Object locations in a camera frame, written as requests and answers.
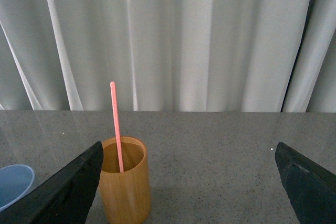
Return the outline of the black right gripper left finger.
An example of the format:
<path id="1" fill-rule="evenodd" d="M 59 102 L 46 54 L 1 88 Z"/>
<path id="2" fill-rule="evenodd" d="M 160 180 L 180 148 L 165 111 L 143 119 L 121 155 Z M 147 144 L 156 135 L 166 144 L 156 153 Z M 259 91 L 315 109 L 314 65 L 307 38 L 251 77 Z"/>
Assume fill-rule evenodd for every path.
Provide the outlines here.
<path id="1" fill-rule="evenodd" d="M 1 223 L 85 223 L 103 163 L 100 141 L 1 212 Z"/>

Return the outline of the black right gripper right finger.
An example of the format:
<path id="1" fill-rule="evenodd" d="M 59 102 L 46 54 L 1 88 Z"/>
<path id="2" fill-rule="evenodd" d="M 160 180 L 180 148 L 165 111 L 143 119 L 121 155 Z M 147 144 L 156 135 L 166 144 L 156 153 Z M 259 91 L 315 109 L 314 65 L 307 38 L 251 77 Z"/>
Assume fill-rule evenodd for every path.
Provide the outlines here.
<path id="1" fill-rule="evenodd" d="M 280 142 L 275 161 L 300 223 L 335 223 L 335 174 Z"/>

